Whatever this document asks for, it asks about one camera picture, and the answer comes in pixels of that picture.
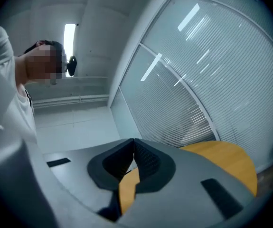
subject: gray plastic panel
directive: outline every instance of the gray plastic panel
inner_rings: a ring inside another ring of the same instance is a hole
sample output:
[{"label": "gray plastic panel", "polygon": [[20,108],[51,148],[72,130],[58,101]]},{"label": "gray plastic panel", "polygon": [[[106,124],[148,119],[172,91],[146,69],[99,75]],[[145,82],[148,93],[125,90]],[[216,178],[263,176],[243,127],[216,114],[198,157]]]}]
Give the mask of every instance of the gray plastic panel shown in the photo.
[{"label": "gray plastic panel", "polygon": [[24,144],[16,133],[2,130],[0,195],[11,211],[33,227],[53,227],[53,220],[59,228],[123,227],[100,217],[65,190],[36,144]]},{"label": "gray plastic panel", "polygon": [[99,211],[109,206],[112,192],[97,187],[88,174],[88,162],[94,156],[112,149],[124,141],[126,141],[126,139],[92,148],[45,154],[44,157],[46,162],[68,158],[71,162],[52,167],[51,171],[60,183],[82,204],[94,211]]},{"label": "gray plastic panel", "polygon": [[133,205],[118,220],[119,224],[204,228],[224,221],[200,183],[210,178],[216,179],[243,207],[254,199],[239,180],[198,154],[151,141],[136,141],[168,154],[176,164],[176,172],[160,191],[137,194]]}]

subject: person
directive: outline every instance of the person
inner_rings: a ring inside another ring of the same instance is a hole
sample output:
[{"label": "person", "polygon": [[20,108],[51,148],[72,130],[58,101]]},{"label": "person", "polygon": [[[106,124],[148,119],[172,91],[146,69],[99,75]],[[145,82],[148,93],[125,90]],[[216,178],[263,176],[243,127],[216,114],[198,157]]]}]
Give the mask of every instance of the person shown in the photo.
[{"label": "person", "polygon": [[0,74],[15,90],[0,125],[18,132],[21,137],[37,143],[31,97],[24,88],[28,81],[56,80],[68,68],[74,74],[77,61],[67,63],[63,45],[56,41],[40,40],[19,57],[14,56],[7,32],[0,26]]}]

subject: white ceiling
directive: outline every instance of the white ceiling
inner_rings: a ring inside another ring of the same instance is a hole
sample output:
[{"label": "white ceiling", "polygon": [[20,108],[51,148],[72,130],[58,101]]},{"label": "white ceiling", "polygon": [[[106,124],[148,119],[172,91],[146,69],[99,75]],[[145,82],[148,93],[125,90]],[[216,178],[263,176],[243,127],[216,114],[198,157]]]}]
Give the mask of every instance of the white ceiling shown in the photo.
[{"label": "white ceiling", "polygon": [[9,35],[14,54],[40,39],[63,42],[66,23],[75,31],[76,75],[108,76],[116,40],[137,0],[8,0],[0,25]]}]

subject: black slot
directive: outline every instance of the black slot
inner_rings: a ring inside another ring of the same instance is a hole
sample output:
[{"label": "black slot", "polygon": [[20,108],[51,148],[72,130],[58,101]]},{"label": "black slot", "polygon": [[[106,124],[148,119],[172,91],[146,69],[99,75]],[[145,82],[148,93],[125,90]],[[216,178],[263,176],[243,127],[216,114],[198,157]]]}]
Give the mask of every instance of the black slot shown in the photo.
[{"label": "black slot", "polygon": [[71,162],[68,158],[62,158],[56,161],[48,161],[47,165],[48,167],[54,167],[54,166],[58,166],[58,165],[62,165],[62,164],[66,164]]},{"label": "black slot", "polygon": [[243,209],[243,206],[215,179],[201,182],[225,219],[231,218]]}]

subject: ceiling light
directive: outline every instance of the ceiling light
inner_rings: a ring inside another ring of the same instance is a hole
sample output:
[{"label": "ceiling light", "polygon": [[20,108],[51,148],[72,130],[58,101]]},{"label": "ceiling light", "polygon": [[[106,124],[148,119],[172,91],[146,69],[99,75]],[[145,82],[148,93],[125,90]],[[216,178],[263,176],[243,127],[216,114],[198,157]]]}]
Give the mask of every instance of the ceiling light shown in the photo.
[{"label": "ceiling light", "polygon": [[153,62],[151,63],[150,67],[147,69],[146,73],[144,74],[144,76],[141,78],[141,81],[145,81],[145,79],[148,77],[149,73],[154,69],[155,65],[158,63],[158,61],[160,60],[162,54],[159,53],[155,59],[153,60]]},{"label": "ceiling light", "polygon": [[[65,48],[67,59],[70,59],[70,57],[73,55],[73,41],[74,41],[75,27],[76,27],[75,24],[65,25],[64,48]],[[66,77],[73,77],[73,76],[70,76],[68,71],[66,71]]]},{"label": "ceiling light", "polygon": [[189,21],[196,15],[199,11],[199,5],[196,4],[193,9],[187,14],[187,16],[183,19],[183,21],[179,24],[178,29],[182,31],[184,27],[189,23]]}]

